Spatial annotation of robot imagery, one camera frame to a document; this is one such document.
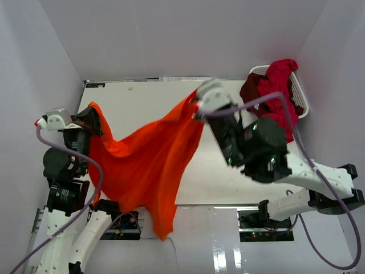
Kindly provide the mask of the orange t shirt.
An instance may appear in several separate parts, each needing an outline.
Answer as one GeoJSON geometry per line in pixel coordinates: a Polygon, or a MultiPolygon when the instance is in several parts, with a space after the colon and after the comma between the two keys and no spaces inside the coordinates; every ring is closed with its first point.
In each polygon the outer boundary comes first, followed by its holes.
{"type": "Polygon", "coordinates": [[[102,168],[89,167],[94,186],[102,181],[100,194],[119,203],[123,212],[145,207],[152,216],[156,236],[164,241],[173,232],[176,196],[185,169],[198,149],[203,123],[193,117],[197,104],[193,91],[163,118],[142,126],[122,140],[115,140],[101,107],[98,114],[102,136],[93,136],[90,158],[102,168]]]}

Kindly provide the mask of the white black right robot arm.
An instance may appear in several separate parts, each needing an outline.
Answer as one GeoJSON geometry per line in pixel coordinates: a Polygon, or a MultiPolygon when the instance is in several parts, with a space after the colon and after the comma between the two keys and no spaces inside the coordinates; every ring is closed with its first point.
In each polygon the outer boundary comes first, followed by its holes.
{"type": "Polygon", "coordinates": [[[261,184],[286,183],[300,187],[294,194],[259,203],[257,219],[269,228],[289,216],[318,211],[341,215],[364,205],[364,195],[354,188],[356,168],[347,164],[339,168],[309,164],[289,153],[285,130],[276,121],[261,117],[244,127],[234,114],[210,116],[210,112],[233,107],[229,99],[196,100],[199,118],[210,126],[228,166],[261,184]]]}

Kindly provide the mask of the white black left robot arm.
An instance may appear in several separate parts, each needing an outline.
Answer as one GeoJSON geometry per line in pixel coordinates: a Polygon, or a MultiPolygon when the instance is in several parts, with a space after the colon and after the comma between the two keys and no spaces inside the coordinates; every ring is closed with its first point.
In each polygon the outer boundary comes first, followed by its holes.
{"type": "Polygon", "coordinates": [[[49,193],[45,208],[47,240],[37,273],[83,273],[99,239],[106,229],[120,223],[116,202],[102,200],[92,205],[87,199],[89,181],[81,178],[95,167],[89,157],[91,138],[103,135],[99,116],[92,107],[70,115],[54,108],[35,122],[38,139],[50,148],[43,156],[43,175],[49,193]]]}

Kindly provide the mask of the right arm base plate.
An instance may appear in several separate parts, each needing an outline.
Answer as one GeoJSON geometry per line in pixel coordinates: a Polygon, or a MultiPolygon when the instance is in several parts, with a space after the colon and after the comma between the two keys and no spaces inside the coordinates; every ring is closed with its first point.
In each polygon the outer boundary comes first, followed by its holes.
{"type": "Polygon", "coordinates": [[[257,211],[246,210],[237,211],[237,217],[242,243],[294,241],[290,218],[284,221],[260,220],[257,211]]]}

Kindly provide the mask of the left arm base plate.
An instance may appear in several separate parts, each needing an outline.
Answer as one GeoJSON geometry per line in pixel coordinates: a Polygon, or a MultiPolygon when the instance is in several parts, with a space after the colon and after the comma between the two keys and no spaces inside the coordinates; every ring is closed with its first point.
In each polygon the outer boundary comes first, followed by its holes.
{"type": "Polygon", "coordinates": [[[111,228],[102,236],[101,240],[140,240],[142,225],[139,224],[139,213],[132,211],[119,217],[111,228]]]}

